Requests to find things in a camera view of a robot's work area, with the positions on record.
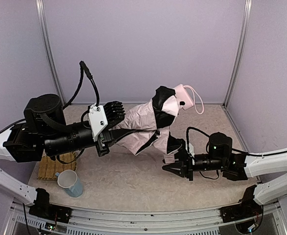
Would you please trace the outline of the pink and black folding umbrella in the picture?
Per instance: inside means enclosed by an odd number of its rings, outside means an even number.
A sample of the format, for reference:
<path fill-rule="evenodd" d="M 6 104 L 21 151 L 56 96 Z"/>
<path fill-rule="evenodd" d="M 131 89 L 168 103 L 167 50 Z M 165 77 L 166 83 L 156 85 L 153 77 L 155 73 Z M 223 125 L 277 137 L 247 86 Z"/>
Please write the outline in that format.
<path fill-rule="evenodd" d="M 134 132 L 116 144 L 135 156 L 153 146 L 163 154 L 166 164 L 174 163 L 174 154 L 182 148 L 182 144 L 171 135 L 170 126 L 181 109 L 188 110 L 192 107 L 199 115 L 203 114 L 203 100 L 193 87 L 183 84 L 173 89 L 160 86 L 149 102 L 126 111 L 124 120 L 114 130 L 127 129 Z"/>

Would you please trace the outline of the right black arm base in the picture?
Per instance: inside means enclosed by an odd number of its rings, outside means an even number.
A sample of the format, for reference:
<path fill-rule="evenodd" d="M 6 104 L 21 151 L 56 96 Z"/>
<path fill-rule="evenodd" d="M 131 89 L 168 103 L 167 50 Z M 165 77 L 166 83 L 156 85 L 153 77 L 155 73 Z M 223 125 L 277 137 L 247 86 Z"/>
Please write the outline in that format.
<path fill-rule="evenodd" d="M 220 209 L 223 223 L 253 217 L 263 212 L 263 206 L 254 201 L 255 188 L 256 185 L 248 187 L 237 204 Z"/>

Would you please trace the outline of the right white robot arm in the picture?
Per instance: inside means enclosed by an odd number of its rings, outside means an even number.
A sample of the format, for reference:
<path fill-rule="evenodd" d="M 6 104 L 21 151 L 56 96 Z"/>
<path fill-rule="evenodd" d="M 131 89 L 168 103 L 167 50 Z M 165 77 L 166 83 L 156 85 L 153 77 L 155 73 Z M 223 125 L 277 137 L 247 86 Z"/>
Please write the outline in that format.
<path fill-rule="evenodd" d="M 163 170 L 193 180 L 195 171 L 220 171 L 231 181 L 245 181 L 261 175 L 282 175 L 267 183 L 253 185 L 245 190 L 243 200 L 265 205 L 287 194 L 287 148 L 264 153 L 247 153 L 232 147 L 232 139 L 216 132 L 208 136 L 207 152 L 195 154 L 189 140 L 182 141 L 174 163 Z"/>

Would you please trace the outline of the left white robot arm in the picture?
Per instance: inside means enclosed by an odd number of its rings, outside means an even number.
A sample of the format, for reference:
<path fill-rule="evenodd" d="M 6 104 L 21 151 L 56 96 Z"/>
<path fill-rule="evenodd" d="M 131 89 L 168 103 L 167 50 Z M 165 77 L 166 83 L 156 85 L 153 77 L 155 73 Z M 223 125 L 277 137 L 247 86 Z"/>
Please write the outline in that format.
<path fill-rule="evenodd" d="M 129 134 L 130 129 L 116 129 L 125 116 L 119 101 L 91 107 L 87 120 L 66 125 L 63 107 L 56 94 L 32 98 L 24 110 L 24 119 L 0 131 L 0 160 L 17 163 L 39 162 L 45 153 L 52 160 L 65 153 L 96 147 L 98 155 Z M 28 186 L 0 168 L 0 188 L 26 206 L 49 205 L 45 189 Z"/>

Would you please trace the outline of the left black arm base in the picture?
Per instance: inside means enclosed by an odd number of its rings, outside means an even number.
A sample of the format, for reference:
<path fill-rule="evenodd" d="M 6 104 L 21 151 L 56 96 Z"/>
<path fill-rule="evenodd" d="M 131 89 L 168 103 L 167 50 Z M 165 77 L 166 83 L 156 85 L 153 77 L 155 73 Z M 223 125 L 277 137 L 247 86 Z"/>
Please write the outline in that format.
<path fill-rule="evenodd" d="M 51 204 L 49 193 L 43 188 L 36 189 L 34 205 L 29 207 L 29 214 L 54 222 L 69 223 L 72 209 L 65 206 Z"/>

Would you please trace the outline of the light blue plastic pitcher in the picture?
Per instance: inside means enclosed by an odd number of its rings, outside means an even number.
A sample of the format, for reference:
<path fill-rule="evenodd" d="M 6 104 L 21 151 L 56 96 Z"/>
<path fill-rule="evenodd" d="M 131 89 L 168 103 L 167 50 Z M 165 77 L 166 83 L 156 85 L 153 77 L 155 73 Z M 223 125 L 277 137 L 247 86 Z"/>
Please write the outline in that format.
<path fill-rule="evenodd" d="M 70 197 L 77 198 L 83 194 L 83 185 L 73 170 L 65 170 L 61 173 L 56 172 L 57 184 L 61 187 Z"/>

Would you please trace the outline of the woven bamboo tray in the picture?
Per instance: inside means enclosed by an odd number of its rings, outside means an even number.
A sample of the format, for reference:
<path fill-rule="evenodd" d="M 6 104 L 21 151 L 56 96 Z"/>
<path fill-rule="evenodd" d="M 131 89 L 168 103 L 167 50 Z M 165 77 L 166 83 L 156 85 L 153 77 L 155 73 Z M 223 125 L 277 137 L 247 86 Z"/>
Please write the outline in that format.
<path fill-rule="evenodd" d="M 58 160 L 51 160 L 46 154 L 43 155 L 39 162 L 39 170 L 37 179 L 43 181 L 54 181 L 57 180 L 56 173 L 61 173 L 65 170 L 77 170 L 77 157 L 76 152 L 66 153 L 60 156 L 60 160 L 69 164 L 62 164 Z"/>

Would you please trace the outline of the aluminium front rail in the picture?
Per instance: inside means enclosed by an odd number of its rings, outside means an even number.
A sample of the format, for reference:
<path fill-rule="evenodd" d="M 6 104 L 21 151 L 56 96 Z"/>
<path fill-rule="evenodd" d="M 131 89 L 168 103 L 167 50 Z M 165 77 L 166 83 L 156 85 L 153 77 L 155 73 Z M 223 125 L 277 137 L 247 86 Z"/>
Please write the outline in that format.
<path fill-rule="evenodd" d="M 110 211 L 73 207 L 68 223 L 24 214 L 14 200 L 2 235 L 222 235 L 236 234 L 246 222 L 223 222 L 220 207 L 157 212 Z"/>

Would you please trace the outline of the left aluminium frame post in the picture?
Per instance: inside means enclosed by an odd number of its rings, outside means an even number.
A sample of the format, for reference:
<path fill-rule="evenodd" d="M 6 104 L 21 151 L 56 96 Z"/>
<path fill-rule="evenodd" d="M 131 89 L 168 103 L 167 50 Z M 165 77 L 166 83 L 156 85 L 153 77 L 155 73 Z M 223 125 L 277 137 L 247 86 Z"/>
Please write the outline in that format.
<path fill-rule="evenodd" d="M 52 82 L 55 87 L 57 95 L 61 99 L 61 103 L 65 105 L 66 101 L 65 101 L 61 83 L 58 77 L 55 61 L 53 58 L 53 52 L 52 52 L 52 48 L 51 48 L 51 44 L 49 40 L 48 26 L 47 26 L 47 21 L 45 17 L 45 11 L 44 11 L 44 1 L 36 0 L 36 8 L 37 8 L 39 24 L 40 24 L 41 33 L 42 33 L 43 43 L 44 43 L 45 54 L 46 54 L 49 70 L 52 76 Z"/>

